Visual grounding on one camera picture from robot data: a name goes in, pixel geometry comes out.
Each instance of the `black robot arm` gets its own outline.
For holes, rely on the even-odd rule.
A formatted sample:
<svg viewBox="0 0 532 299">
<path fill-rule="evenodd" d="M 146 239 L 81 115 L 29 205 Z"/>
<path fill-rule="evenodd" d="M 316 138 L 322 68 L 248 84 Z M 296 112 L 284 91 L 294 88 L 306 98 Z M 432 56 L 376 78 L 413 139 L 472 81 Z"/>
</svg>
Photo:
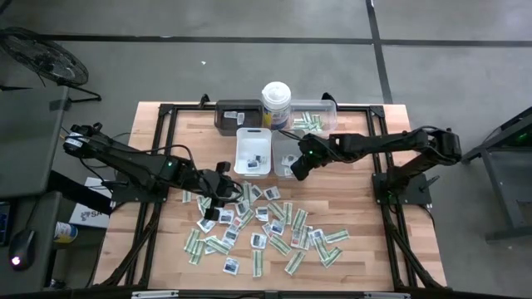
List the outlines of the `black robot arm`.
<svg viewBox="0 0 532 299">
<path fill-rule="evenodd" d="M 460 161 L 461 147 L 458 135 L 450 129 L 441 130 L 423 126 L 411 132 L 366 137 L 360 134 L 331 134 L 328 139 L 307 134 L 299 139 L 302 156 L 291 166 L 298 180 L 307 178 L 311 169 L 331 162 L 353 163 L 367 154 L 403 150 L 420 152 L 416 158 L 401 167 L 387 171 L 387 186 L 395 193 L 404 189 L 411 178 L 438 165 L 453 165 Z"/>
<path fill-rule="evenodd" d="M 115 192 L 130 192 L 139 202 L 155 202 L 165 199 L 168 187 L 187 190 L 212 198 L 205 213 L 205 218 L 211 219 L 218 219 L 214 208 L 234 202 L 232 195 L 242 192 L 241 186 L 224 174 L 230 169 L 229 162 L 218 163 L 215 171 L 196 169 L 192 159 L 137 150 L 102 134 L 101 127 L 100 123 L 73 125 L 63 149 L 80 159 L 97 159 L 124 174 L 127 182 L 103 183 Z M 183 145 L 173 147 L 189 151 Z"/>
</svg>

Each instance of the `gray floor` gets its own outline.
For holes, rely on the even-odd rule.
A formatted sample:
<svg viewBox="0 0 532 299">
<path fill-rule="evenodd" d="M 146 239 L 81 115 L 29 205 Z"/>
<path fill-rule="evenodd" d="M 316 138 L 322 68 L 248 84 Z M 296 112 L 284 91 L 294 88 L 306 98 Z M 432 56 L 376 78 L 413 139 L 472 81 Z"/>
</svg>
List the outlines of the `gray floor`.
<svg viewBox="0 0 532 299">
<path fill-rule="evenodd" d="M 374 0 L 382 38 L 530 40 L 527 0 Z M 17 0 L 0 25 L 42 33 L 204 37 L 369 38 L 363 0 Z M 346 103 L 382 103 L 372 46 L 62 42 L 91 73 L 86 88 L 102 103 L 75 105 L 65 126 L 100 121 L 108 135 L 128 131 L 140 100 L 258 97 L 285 81 L 294 98 L 324 91 Z M 394 103 L 412 126 L 452 127 L 462 149 L 532 102 L 532 51 L 512 47 L 384 47 Z M 0 84 L 39 87 L 30 71 L 0 54 Z M 83 181 L 88 173 L 58 151 L 54 168 Z M 111 173 L 102 172 L 111 177 Z M 504 223 L 484 166 L 437 167 L 431 187 L 436 233 L 449 286 L 529 297 L 532 240 L 488 245 L 484 234 Z M 88 260 L 91 252 L 74 252 Z M 91 262 L 65 267 L 82 287 Z"/>
</svg>

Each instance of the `black plastic container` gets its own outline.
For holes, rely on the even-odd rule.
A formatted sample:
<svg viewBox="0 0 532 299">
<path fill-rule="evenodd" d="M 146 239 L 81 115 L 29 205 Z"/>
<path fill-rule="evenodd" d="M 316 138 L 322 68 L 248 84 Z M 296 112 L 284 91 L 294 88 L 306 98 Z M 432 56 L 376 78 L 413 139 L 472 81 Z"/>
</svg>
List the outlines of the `black plastic container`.
<svg viewBox="0 0 532 299">
<path fill-rule="evenodd" d="M 238 125 L 236 118 L 224 117 L 225 112 L 244 113 L 244 123 Z M 222 136 L 236 136 L 240 128 L 263 126 L 263 103 L 260 100 L 219 100 L 214 109 L 214 126 Z"/>
</svg>

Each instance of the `wooden table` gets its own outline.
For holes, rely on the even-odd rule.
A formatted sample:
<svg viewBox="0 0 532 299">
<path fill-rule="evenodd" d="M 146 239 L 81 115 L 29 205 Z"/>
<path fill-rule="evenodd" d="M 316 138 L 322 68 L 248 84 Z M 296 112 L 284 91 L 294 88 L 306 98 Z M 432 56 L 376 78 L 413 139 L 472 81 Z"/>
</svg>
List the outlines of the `wooden table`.
<svg viewBox="0 0 532 299">
<path fill-rule="evenodd" d="M 139 150 L 151 148 L 160 102 L 141 102 L 138 105 L 130 138 L 130 146 Z M 410 130 L 404 105 L 385 105 L 389 133 Z M 366 116 L 362 113 L 338 114 L 338 133 L 367 135 Z M 161 146 L 165 143 L 163 129 Z M 235 137 L 222 137 L 213 126 L 212 111 L 182 111 L 178 114 L 174 144 L 190 147 L 199 169 L 213 169 L 219 161 L 234 164 Z M 187 157 L 182 149 L 172 154 Z M 415 156 L 413 152 L 395 153 L 396 165 L 405 164 Z M 307 225 L 332 233 L 342 228 L 349 231 L 350 239 L 329 244 L 328 250 L 338 246 L 342 256 L 326 269 L 318 253 L 311 248 L 303 263 L 290 277 L 284 268 L 296 252 L 287 257 L 271 245 L 264 251 L 264 275 L 252 278 L 251 233 L 263 233 L 257 219 L 240 233 L 229 253 L 239 260 L 237 276 L 222 272 L 226 256 L 213 253 L 203 256 L 199 266 L 189 264 L 183 247 L 200 212 L 196 202 L 181 203 L 181 191 L 172 189 L 163 206 L 151 268 L 150 288 L 172 289 L 232 289 L 232 290 L 309 290 L 309 291 L 390 291 L 393 289 L 388 262 L 384 227 L 379 207 L 374 203 L 370 177 L 374 172 L 372 159 L 367 156 L 354 164 L 333 163 L 315 169 L 303 182 L 279 181 L 273 171 L 264 180 L 250 180 L 261 189 L 278 186 L 282 198 L 293 203 L 293 217 L 298 208 L 308 211 Z M 231 170 L 231 177 L 237 176 Z M 265 206 L 264 197 L 255 206 Z M 128 203 L 111 215 L 109 228 L 96 270 L 95 283 L 109 277 L 131 247 L 139 204 Z M 405 206 L 405 217 L 411 248 L 426 270 L 441 284 L 446 284 L 436 235 L 426 212 L 416 206 Z M 217 223 L 209 235 L 223 236 L 226 225 Z M 290 244 L 291 230 L 285 230 L 283 239 Z M 401 277 L 406 281 L 405 263 L 401 254 L 397 259 Z M 135 281 L 141 273 L 144 253 L 140 254 Z"/>
</svg>

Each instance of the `white cylindrical container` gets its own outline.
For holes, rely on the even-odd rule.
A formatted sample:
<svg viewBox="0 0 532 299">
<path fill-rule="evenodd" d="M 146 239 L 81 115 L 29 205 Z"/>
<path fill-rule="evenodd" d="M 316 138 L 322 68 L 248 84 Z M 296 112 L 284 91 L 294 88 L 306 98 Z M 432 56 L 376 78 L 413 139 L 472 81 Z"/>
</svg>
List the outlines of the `white cylindrical container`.
<svg viewBox="0 0 532 299">
<path fill-rule="evenodd" d="M 69 223 L 56 223 L 56 232 L 53 235 L 55 243 L 72 243 L 77 237 L 77 227 Z"/>
<path fill-rule="evenodd" d="M 263 89 L 264 126 L 271 130 L 281 130 L 290 117 L 290 88 L 282 82 L 268 83 Z"/>
</svg>

